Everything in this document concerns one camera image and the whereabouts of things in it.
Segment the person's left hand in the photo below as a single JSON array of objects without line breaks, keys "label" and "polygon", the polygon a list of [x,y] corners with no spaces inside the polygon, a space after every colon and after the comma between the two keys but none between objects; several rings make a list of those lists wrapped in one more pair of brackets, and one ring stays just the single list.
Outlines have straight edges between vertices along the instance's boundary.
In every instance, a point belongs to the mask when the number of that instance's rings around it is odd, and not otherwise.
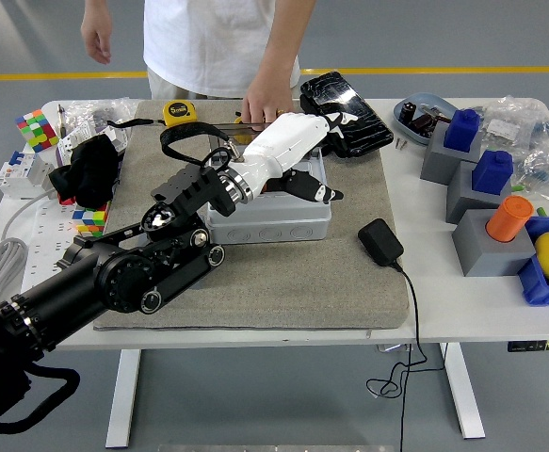
[{"label": "person's left hand", "polygon": [[278,116],[294,109],[288,76],[258,73],[243,98],[241,121],[245,124],[274,122]]}]

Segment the person's right hand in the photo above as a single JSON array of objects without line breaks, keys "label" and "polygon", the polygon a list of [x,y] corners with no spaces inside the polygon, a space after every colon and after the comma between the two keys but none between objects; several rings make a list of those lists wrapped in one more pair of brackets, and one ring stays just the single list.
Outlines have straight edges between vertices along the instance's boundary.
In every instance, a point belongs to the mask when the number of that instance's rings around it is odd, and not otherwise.
[{"label": "person's right hand", "polygon": [[104,18],[84,17],[80,31],[88,56],[100,64],[109,64],[111,22]]}]

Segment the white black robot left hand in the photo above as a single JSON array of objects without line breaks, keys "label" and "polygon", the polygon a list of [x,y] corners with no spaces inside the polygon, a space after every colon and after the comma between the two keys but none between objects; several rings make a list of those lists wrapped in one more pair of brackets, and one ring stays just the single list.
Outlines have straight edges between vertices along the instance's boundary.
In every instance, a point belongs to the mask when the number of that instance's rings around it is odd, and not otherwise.
[{"label": "white black robot left hand", "polygon": [[343,137],[340,127],[357,119],[349,113],[282,114],[246,147],[243,162],[229,165],[230,171],[236,173],[241,201],[252,201],[270,179],[278,179],[282,191],[309,202],[343,199],[342,192],[294,166],[328,134]]}]

